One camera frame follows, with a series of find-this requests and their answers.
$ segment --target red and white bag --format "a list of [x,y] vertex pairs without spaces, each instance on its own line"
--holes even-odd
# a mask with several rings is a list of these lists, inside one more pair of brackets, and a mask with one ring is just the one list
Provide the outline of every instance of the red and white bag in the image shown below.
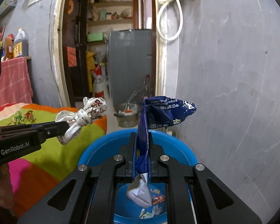
[[93,93],[95,98],[105,98],[104,95],[104,82],[102,76],[102,67],[97,65],[92,71],[94,82],[93,82]]

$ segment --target pink blanket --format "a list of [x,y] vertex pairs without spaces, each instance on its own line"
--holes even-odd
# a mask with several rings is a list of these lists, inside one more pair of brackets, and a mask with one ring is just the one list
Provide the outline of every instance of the pink blanket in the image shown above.
[[33,91],[25,57],[1,63],[0,106],[8,103],[31,104]]

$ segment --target colorful blanket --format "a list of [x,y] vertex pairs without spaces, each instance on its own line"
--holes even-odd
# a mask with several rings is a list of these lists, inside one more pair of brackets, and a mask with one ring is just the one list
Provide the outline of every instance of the colorful blanket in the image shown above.
[[[35,123],[55,121],[61,110],[77,112],[76,108],[52,108],[36,104],[7,104],[0,107],[0,126],[12,122],[17,111],[25,115],[33,111]],[[20,217],[45,194],[71,173],[78,164],[83,151],[93,141],[107,132],[107,118],[95,121],[82,128],[79,137],[68,145],[61,145],[57,138],[48,139],[41,150],[9,163],[17,217]]]

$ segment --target green box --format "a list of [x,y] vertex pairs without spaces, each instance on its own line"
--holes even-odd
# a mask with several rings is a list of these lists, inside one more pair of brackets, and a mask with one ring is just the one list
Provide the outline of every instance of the green box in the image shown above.
[[87,35],[87,42],[102,41],[102,40],[103,40],[102,32]]

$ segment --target crumpled plastic bag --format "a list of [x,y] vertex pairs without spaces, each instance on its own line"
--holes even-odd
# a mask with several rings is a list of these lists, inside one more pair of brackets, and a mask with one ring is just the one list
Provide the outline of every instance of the crumpled plastic bag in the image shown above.
[[63,110],[56,116],[55,121],[66,121],[69,124],[69,129],[64,136],[58,136],[57,139],[62,145],[68,144],[72,139],[76,138],[83,126],[91,124],[93,120],[100,119],[104,116],[107,110],[107,104],[102,98],[85,97],[83,99],[84,107],[77,113]]
[[132,186],[135,184],[138,188],[132,192],[133,195],[129,190],[126,193],[136,204],[145,208],[149,204],[151,206],[151,193],[147,183],[150,165],[148,130],[180,124],[195,112],[195,104],[180,99],[157,96],[143,100],[137,131],[136,170],[146,182],[142,185],[132,183]]

